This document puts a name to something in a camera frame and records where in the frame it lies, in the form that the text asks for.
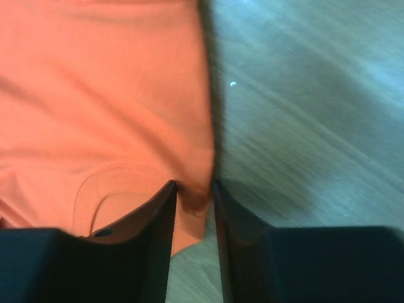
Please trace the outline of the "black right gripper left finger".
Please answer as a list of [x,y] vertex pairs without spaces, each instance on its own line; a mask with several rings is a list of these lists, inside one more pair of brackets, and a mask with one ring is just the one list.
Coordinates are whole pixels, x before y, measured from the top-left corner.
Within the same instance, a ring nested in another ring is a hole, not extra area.
[[177,185],[75,237],[59,229],[1,231],[2,302],[164,302]]

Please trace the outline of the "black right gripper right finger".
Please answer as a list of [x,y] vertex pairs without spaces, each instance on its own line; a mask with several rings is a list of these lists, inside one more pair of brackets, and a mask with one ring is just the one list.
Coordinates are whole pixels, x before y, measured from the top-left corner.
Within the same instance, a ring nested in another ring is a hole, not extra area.
[[213,186],[225,302],[402,302],[403,232],[274,227]]

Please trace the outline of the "orange t shirt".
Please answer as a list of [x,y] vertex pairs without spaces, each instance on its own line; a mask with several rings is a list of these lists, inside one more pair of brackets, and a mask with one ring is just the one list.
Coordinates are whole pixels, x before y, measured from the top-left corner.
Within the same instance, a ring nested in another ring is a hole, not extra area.
[[1,227],[88,236],[179,185],[203,240],[214,143],[197,1],[1,2]]

